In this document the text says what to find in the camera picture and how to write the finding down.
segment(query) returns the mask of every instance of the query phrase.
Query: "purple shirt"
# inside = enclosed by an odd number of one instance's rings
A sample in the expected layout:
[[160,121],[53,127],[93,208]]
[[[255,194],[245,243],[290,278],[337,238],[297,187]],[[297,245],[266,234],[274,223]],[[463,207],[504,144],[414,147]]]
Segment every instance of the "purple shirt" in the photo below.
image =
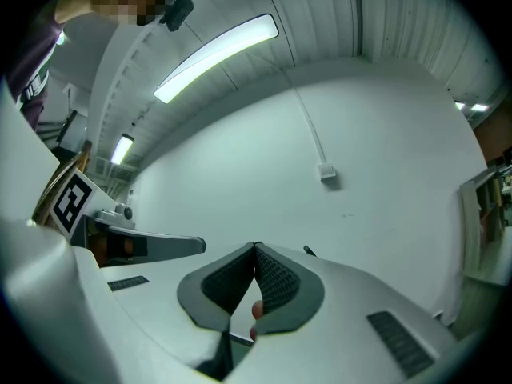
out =
[[[54,48],[64,27],[63,24],[56,23],[54,12],[55,3],[48,5],[36,17],[16,51],[11,68],[6,72],[7,84],[15,101],[29,84],[36,69]],[[38,127],[39,115],[44,109],[47,95],[46,85],[39,95],[25,102],[21,108],[21,112],[34,130]]]

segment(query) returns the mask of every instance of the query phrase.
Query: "wall outlet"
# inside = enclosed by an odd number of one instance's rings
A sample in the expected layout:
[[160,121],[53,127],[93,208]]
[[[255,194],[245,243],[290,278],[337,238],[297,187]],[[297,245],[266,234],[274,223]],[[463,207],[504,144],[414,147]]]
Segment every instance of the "wall outlet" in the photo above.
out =
[[329,178],[336,176],[336,170],[331,163],[323,163],[318,165],[318,172],[320,173],[320,180],[325,181]]

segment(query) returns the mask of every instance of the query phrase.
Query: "rectangular light fixture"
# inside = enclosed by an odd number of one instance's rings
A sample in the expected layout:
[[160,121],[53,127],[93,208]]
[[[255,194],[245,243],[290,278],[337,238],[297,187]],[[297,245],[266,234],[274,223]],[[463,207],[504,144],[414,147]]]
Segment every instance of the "rectangular light fixture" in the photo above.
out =
[[489,107],[484,106],[483,104],[474,104],[473,107],[471,108],[471,110],[477,111],[477,112],[483,112],[483,111],[487,110],[487,108],[489,108]]
[[114,154],[112,155],[112,159],[110,161],[116,165],[120,165],[122,159],[125,157],[128,149],[132,146],[133,143],[134,139],[131,136],[123,134],[121,139],[119,139],[118,145],[115,147]]
[[168,103],[211,67],[247,47],[277,37],[278,34],[278,28],[270,14],[244,22],[214,38],[189,56],[160,84],[154,96]]

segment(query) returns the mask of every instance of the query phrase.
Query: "brown wall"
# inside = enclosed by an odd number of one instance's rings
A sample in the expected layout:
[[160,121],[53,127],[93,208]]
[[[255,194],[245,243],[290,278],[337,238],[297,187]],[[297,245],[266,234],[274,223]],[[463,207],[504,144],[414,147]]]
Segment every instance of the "brown wall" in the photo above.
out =
[[486,161],[502,156],[512,146],[512,96],[508,96],[482,124],[474,130]]

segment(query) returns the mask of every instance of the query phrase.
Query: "ceiling light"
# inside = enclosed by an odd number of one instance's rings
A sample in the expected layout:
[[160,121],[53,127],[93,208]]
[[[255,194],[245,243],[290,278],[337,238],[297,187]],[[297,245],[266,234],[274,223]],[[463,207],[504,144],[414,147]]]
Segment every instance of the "ceiling light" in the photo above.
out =
[[133,143],[134,139],[132,137],[123,134],[121,139],[119,139],[118,145],[115,147],[114,155],[112,155],[112,159],[110,161],[116,165],[120,165],[122,159],[125,157],[128,149]]
[[61,46],[62,44],[64,44],[64,40],[66,40],[66,35],[64,34],[64,31],[61,31],[61,33],[58,35],[58,39],[55,44]]
[[278,28],[270,14],[244,22],[205,44],[176,68],[154,92],[168,103],[199,75],[226,58],[259,42],[277,37]]
[[473,108],[471,108],[472,111],[479,111],[483,112],[489,108],[488,106],[484,106],[483,104],[474,104]]

